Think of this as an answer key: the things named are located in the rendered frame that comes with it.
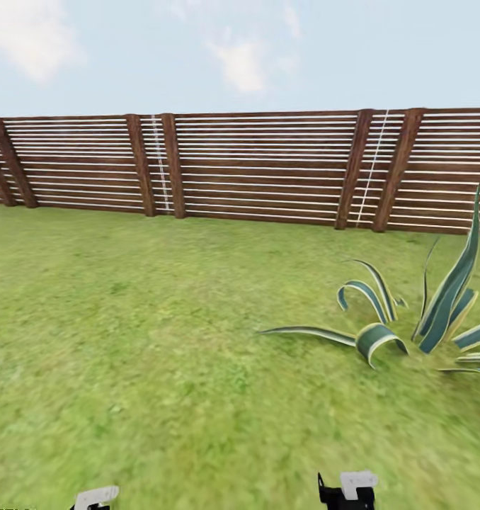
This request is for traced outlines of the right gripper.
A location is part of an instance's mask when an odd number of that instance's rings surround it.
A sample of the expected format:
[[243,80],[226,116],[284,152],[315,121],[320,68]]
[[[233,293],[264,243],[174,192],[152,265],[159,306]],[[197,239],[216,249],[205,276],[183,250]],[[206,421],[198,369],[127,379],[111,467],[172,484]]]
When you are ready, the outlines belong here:
[[318,473],[319,498],[327,503],[328,510],[375,510],[373,493],[369,487],[358,487],[356,500],[347,500],[341,488],[325,488],[322,477]]

